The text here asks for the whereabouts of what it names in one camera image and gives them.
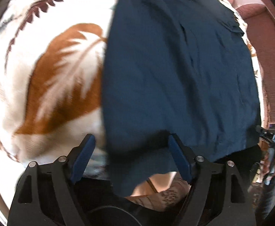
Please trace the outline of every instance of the metal screw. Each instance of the metal screw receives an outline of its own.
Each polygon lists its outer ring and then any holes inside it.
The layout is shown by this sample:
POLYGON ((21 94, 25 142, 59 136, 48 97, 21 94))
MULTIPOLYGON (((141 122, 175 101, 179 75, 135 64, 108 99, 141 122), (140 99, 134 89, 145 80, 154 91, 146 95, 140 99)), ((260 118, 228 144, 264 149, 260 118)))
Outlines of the metal screw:
POLYGON ((227 161, 228 166, 233 167, 235 163, 233 161, 227 161))
POLYGON ((29 163, 28 166, 29 166, 29 167, 34 167, 35 165, 36 165, 36 162, 35 162, 35 161, 32 161, 32 162, 29 163))
POLYGON ((196 160, 199 162, 204 162, 204 157, 201 155, 196 156, 196 160))
POLYGON ((66 156, 60 156, 58 161, 59 162, 65 162, 67 160, 66 156))

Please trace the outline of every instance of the brown feather print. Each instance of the brown feather print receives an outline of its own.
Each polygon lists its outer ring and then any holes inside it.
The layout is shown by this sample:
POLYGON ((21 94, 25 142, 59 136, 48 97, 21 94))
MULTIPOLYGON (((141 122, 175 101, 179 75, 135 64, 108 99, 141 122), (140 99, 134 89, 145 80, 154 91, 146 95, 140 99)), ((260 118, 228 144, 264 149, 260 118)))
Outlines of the brown feather print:
POLYGON ((247 44, 247 47, 250 51, 250 56, 251 57, 257 57, 257 53, 256 53, 256 50, 255 48, 251 45, 249 39, 246 39, 246 44, 247 44))
POLYGON ((12 49, 12 46, 15 44, 15 39, 18 36, 19 32, 22 31, 26 25, 26 23, 32 23, 34 15, 39 18, 40 10, 44 13, 48 11, 49 5, 55 6, 54 2, 63 2, 63 0, 35 0, 33 4, 31 4, 29 10, 26 12, 26 15, 21 22, 20 26, 16 30, 14 37, 10 40, 9 46, 7 48, 7 52, 5 55, 5 64, 4 64, 4 71, 7 71, 7 61, 9 53, 12 49))
POLYGON ((15 134, 50 133, 100 107, 102 61, 96 49, 105 42, 100 26, 82 23, 49 43, 31 76, 25 120, 15 134))

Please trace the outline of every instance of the dark blue fabric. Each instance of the dark blue fabric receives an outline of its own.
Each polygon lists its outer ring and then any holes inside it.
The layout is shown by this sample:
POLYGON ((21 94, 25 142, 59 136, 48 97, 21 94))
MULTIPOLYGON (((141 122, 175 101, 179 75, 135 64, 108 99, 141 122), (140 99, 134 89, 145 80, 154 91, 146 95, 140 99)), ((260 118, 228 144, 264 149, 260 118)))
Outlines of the dark blue fabric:
POLYGON ((177 170, 167 131, 210 161, 258 143, 259 98, 242 35, 218 0, 119 0, 102 89, 115 193, 177 170))
POLYGON ((264 219, 268 216, 273 208, 275 198, 275 176, 271 179, 269 185, 263 184, 262 194, 255 210, 256 222, 261 226, 264 219))

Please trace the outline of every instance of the feather pattern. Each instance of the feather pattern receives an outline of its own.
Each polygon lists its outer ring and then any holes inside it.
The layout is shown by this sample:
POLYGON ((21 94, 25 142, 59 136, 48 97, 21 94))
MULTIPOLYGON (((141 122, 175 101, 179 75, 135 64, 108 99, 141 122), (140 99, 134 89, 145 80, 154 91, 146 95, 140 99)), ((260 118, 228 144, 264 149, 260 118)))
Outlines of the feather pattern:
POLYGON ((55 75, 45 83, 48 90, 40 98, 36 121, 49 118, 57 104, 70 102, 77 85, 81 86, 81 98, 85 98, 99 67, 102 67, 99 51, 103 50, 105 43, 100 42, 105 42, 105 38, 100 34, 79 32, 85 39, 70 39, 74 44, 59 51, 66 55, 55 64, 55 75))
POLYGON ((0 82, 0 100, 3 101, 4 103, 7 103, 7 98, 6 98, 6 95, 3 90, 1 82, 0 82))
POLYGON ((26 12, 26 15, 21 22, 20 26, 16 30, 14 37, 10 40, 9 46, 7 48, 7 52, 5 55, 5 64, 4 71, 7 72, 7 62, 9 53, 12 49, 12 46, 15 44, 15 39, 18 36, 19 32, 22 31, 26 25, 26 23, 32 23, 34 15, 36 17, 40 17, 40 10, 44 13, 48 11, 49 6, 55 6, 54 2, 63 2, 63 0, 35 0, 35 2, 30 6, 29 10, 26 12))

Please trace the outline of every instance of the hand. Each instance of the hand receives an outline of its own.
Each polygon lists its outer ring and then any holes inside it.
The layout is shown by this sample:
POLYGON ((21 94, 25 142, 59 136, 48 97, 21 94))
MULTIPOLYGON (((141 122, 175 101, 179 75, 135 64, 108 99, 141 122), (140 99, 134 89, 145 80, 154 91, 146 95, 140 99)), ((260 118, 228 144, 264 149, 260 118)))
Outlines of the hand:
POLYGON ((264 164, 262 169, 262 175, 265 176, 270 171, 270 161, 268 160, 269 154, 267 153, 264 157, 264 164))

